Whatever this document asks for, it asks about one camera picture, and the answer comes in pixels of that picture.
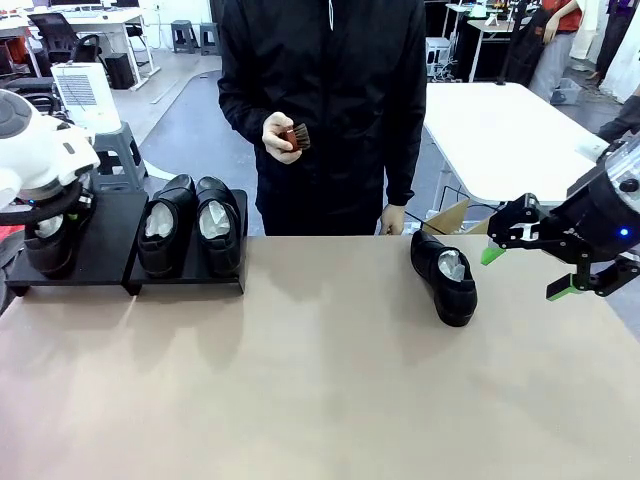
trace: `jacket sleeve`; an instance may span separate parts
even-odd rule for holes
[[[420,153],[427,96],[425,9],[422,0],[414,3],[403,54],[394,72],[385,109],[387,199],[399,206],[405,206],[414,195],[411,183]]]
[[[255,55],[241,0],[227,0],[220,28],[222,77],[220,108],[231,127],[256,146],[262,145],[262,125],[271,112],[255,83]]]

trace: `jacket drawstring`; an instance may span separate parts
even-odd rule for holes
[[[333,0],[329,0],[329,27],[333,32]]]

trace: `floor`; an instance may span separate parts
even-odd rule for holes
[[[253,206],[256,173],[252,147],[233,132],[224,120],[217,101],[217,78],[221,68],[217,56],[173,54],[158,50],[154,55],[162,71],[137,92],[115,91],[118,111],[131,125],[143,157],[153,168],[145,186],[149,193],[162,187],[173,174],[189,173],[222,178],[250,196],[251,235],[263,234],[260,216]],[[591,131],[614,118],[620,105],[586,81],[588,73],[569,69],[566,76],[583,86],[576,105],[558,107]],[[437,172],[442,156],[423,130],[422,148],[413,188],[416,196],[407,211],[423,218],[431,208]],[[453,203],[459,185],[452,184],[445,203]],[[490,215],[485,207],[473,208],[468,219]],[[608,298],[611,306],[640,340],[640,282],[631,283]]]

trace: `wall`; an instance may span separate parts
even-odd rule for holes
[[[153,48],[173,48],[171,22],[190,20],[200,42],[200,24],[211,22],[209,0],[140,0]]]
[[[0,10],[14,10],[15,8],[31,8],[32,0],[0,0]]]

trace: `hand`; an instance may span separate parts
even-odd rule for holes
[[[404,230],[404,207],[387,205],[380,217],[380,235],[402,235]]]
[[[278,135],[293,127],[293,120],[282,112],[271,114],[262,125],[262,142],[267,152],[279,162],[289,165],[302,155],[302,151],[291,152],[293,145],[282,140]]]
[[[560,23],[560,19],[555,15],[552,16],[547,22],[547,26],[544,29],[544,37],[542,41],[545,45],[549,45],[551,40],[556,36],[556,32],[558,31],[558,24]]]

